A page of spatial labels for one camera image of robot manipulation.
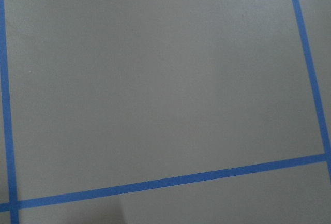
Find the blue tape grid lines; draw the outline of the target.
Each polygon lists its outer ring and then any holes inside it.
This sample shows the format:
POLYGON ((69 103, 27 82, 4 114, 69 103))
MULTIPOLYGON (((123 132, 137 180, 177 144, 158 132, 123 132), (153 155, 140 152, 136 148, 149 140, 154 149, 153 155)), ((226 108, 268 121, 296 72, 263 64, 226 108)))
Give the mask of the blue tape grid lines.
POLYGON ((292 5, 296 17, 296 23, 297 23, 300 41, 302 44, 302 50, 308 71, 309 82, 312 90, 315 112, 317 115, 320 135, 323 143, 324 152, 322 154, 278 160, 278 161, 272 161, 272 162, 266 162, 266 163, 260 163, 260 164, 248 165, 248 166, 242 166, 242 167, 236 167, 230 169, 222 169, 217 171, 208 171, 208 172, 182 175, 182 176, 176 176, 170 178, 162 178, 159 180, 139 182, 139 183, 133 183, 127 185, 119 185, 119 186, 113 186, 107 188, 66 193, 66 194, 49 196, 49 197, 19 200, 17 176, 16 176, 16 162, 15 162, 15 154, 14 154, 13 131, 12 131, 12 117, 11 117, 10 83, 9 83, 9 72, 8 72, 8 56, 7 56, 6 24, 5 24, 5 0, 1 0, 1 100, 2 100, 2 117, 3 117, 3 126, 4 126, 4 143, 5 143, 5 154, 6 154, 8 195, 9 195, 9 201, 6 203, 1 203, 1 212, 8 212, 10 214, 11 223, 19 223, 20 222, 19 210, 25 208, 44 207, 48 205, 63 204, 74 201, 116 196, 116 195, 122 195, 132 192, 138 192, 138 191, 217 180, 221 178, 254 174, 265 171, 287 169, 290 167, 305 166, 313 163, 325 162, 328 166, 330 166, 330 136, 325 119, 322 97, 319 89, 318 78, 315 71, 313 56, 310 49, 309 38, 306 30, 306 25, 305 25, 304 15, 302 13, 300 0, 292 0, 292 5))

